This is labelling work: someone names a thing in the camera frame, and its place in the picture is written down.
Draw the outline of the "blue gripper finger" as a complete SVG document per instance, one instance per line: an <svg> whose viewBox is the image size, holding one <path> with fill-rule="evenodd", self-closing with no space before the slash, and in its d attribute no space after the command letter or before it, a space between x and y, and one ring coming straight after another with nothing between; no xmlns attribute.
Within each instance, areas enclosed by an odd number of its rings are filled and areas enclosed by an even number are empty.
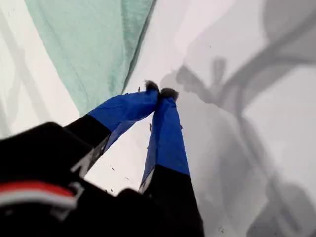
<svg viewBox="0 0 316 237"><path fill-rule="evenodd" d="M69 132L92 147L74 164L72 172L84 177L121 135L154 111L158 104L158 86L147 81L145 87L145 91L114 96L66 126Z"/></svg>
<svg viewBox="0 0 316 237"><path fill-rule="evenodd" d="M140 192L148 200L159 237L202 237L203 220L190 178L178 92L162 89L154 111Z"/></svg>

